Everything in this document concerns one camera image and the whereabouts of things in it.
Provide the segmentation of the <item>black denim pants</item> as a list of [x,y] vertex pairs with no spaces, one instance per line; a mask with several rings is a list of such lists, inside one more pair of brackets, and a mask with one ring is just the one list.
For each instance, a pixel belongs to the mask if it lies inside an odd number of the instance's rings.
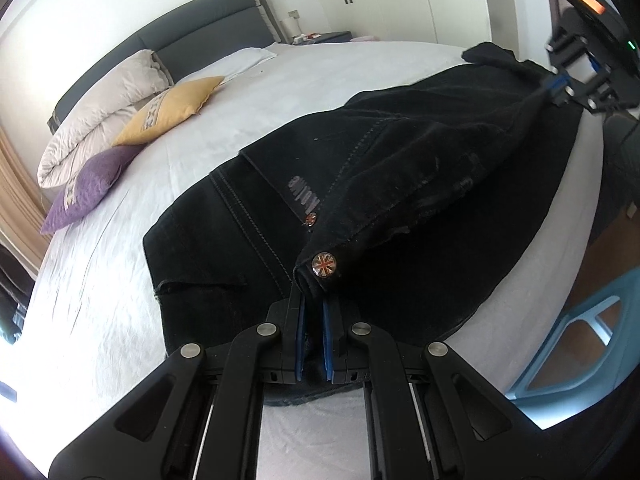
[[230,344],[285,304],[292,385],[325,396],[326,319],[413,352],[459,337],[496,388],[472,317],[510,280],[558,195],[582,108],[541,66],[485,42],[458,66],[274,129],[181,193],[145,233],[164,350]]

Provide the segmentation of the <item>white bed with sheet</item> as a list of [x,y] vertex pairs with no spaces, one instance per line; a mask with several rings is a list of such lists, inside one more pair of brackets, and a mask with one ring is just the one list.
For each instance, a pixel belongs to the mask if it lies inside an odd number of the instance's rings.
[[[412,84],[461,63],[424,42],[265,48],[271,61],[224,81],[201,110],[154,141],[103,202],[52,237],[14,346],[17,401],[2,427],[38,470],[163,361],[145,232],[189,186],[291,120],[364,90]],[[509,389],[549,333],[584,256],[600,188],[602,122],[580,121],[559,191],[532,244],[452,348]]]

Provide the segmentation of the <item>light blue plastic stool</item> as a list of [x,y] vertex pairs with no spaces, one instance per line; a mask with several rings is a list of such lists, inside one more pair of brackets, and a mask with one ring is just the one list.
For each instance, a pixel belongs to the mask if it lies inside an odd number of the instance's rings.
[[506,397],[539,428],[591,408],[639,365],[639,270],[564,312]]

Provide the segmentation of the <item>dark bedside table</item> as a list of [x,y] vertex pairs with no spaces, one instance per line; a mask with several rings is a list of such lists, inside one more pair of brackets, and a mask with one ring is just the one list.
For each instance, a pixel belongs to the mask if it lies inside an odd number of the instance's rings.
[[306,46],[307,44],[340,44],[350,40],[352,40],[351,32],[314,32],[313,34],[305,35],[298,44],[300,46]]

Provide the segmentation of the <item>purple cushion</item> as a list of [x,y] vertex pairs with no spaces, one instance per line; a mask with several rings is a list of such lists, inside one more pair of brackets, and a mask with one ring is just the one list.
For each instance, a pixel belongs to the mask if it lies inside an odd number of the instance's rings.
[[53,234],[90,214],[143,149],[121,145],[91,157],[55,197],[40,233]]

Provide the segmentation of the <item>beige curtain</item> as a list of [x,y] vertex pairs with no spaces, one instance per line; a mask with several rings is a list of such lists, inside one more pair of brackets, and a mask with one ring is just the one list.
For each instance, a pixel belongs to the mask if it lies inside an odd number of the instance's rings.
[[4,131],[0,141],[0,185],[1,244],[36,278],[51,243],[50,235],[40,232],[49,203],[29,177]]

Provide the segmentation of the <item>yellow cushion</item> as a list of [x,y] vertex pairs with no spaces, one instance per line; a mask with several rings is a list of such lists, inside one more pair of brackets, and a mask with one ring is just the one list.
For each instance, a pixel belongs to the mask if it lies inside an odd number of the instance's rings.
[[177,84],[145,104],[116,136],[113,146],[144,145],[155,141],[198,114],[218,87],[223,76],[206,77]]

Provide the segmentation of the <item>folded beige duvet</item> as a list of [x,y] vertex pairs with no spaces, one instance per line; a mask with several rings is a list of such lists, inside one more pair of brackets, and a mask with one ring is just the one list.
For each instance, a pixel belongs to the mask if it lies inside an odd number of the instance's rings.
[[174,82],[157,54],[140,50],[99,79],[75,104],[44,149],[40,188],[59,188],[116,136],[154,96]]

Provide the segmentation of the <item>white pillow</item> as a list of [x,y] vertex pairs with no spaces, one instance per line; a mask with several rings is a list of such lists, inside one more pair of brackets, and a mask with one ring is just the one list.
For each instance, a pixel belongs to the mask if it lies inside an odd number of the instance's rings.
[[233,52],[220,60],[209,64],[196,72],[178,80],[178,84],[207,77],[222,77],[224,81],[231,80],[246,73],[262,63],[276,58],[277,55],[267,49],[245,48]]

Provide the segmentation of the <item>dark grey headboard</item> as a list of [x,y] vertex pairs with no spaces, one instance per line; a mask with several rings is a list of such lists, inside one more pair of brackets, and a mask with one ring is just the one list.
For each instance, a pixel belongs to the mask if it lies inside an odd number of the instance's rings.
[[154,51],[174,81],[244,48],[285,44],[269,0],[192,0],[149,22],[94,63],[56,103],[48,120],[58,130],[79,99],[128,56]]

